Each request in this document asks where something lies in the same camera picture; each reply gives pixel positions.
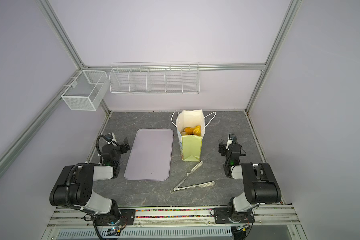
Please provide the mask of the yellow twisted bread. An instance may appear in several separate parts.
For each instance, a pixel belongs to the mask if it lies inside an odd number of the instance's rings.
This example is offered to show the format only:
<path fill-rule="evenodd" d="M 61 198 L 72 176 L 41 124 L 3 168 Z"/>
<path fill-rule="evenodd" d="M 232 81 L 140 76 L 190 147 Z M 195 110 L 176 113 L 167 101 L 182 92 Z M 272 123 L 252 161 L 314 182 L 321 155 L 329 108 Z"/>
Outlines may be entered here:
<path fill-rule="evenodd" d="M 201 126 L 198 125 L 193 129 L 193 135 L 195 136 L 201 136 Z"/>

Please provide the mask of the white kitchen tongs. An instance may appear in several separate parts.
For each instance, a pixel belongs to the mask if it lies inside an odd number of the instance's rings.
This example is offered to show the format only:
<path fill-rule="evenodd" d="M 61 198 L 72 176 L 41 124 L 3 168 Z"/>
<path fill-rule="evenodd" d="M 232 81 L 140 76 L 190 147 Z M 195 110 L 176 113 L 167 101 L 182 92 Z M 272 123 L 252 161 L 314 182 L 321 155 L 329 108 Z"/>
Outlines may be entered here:
<path fill-rule="evenodd" d="M 196 177 L 203 164 L 204 162 L 200 161 L 188 173 L 186 173 L 185 177 L 170 190 L 171 194 L 189 189 L 214 187 L 216 185 L 215 181 L 201 180 Z"/>

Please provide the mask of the round sesame bun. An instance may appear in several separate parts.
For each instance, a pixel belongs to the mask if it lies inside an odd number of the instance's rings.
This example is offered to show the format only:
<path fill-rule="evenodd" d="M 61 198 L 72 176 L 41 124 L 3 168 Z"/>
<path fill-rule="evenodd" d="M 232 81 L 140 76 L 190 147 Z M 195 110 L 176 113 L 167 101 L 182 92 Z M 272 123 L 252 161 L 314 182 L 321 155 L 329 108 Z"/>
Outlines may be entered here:
<path fill-rule="evenodd" d="M 184 133 L 186 133 L 187 135 L 193 135 L 194 134 L 194 128 L 186 127 L 186 128 L 184 128 Z"/>

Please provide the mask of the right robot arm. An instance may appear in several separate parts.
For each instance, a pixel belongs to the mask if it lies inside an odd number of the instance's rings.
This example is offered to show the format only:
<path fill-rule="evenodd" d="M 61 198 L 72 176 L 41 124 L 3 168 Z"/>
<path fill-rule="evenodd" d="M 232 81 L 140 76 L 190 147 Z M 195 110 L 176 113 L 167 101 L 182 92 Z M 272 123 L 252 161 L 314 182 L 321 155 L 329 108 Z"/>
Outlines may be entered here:
<path fill-rule="evenodd" d="M 224 172 L 227 178 L 243 181 L 244 192 L 228 203 L 230 217 L 242 217 L 263 204 L 279 203 L 282 192 L 268 163 L 241 163 L 240 157 L 247 154 L 237 142 L 237 136 L 230 134 L 227 143 L 219 144 L 219 153 L 226 158 Z"/>

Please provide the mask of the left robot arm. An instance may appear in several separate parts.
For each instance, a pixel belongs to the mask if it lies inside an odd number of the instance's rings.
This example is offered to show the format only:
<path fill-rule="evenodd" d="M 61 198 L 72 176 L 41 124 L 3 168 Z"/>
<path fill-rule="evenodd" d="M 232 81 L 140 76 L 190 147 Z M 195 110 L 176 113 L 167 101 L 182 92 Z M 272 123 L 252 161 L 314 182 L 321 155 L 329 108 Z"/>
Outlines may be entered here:
<path fill-rule="evenodd" d="M 112 134 L 108 134 L 97 137 L 96 149 L 100 157 L 98 163 L 84 162 L 63 168 L 49 201 L 55 207 L 67 207 L 117 221 L 121 216 L 117 202 L 95 193 L 93 183 L 117 178 L 121 155 L 131 147 L 127 138 L 118 143 Z"/>

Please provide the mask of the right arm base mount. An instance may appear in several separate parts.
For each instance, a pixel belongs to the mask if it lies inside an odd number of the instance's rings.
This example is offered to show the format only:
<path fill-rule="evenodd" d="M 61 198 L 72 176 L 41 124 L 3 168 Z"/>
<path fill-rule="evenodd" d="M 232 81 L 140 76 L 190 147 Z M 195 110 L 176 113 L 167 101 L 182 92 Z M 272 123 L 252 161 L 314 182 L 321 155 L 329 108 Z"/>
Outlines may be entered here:
<path fill-rule="evenodd" d="M 255 213 L 237 212 L 228 207 L 213 208 L 210 213 L 216 224 L 252 224 L 255 222 Z"/>

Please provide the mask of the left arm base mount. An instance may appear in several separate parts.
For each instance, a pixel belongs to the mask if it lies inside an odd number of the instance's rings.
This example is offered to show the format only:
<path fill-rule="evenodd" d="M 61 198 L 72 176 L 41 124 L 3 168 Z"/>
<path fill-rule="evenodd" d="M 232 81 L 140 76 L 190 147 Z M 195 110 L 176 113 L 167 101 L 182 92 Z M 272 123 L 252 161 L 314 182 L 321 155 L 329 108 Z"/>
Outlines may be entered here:
<path fill-rule="evenodd" d="M 114 215 L 96 215 L 95 223 L 97 226 L 131 226 L 134 224 L 136 215 L 135 209 L 121 209 Z"/>

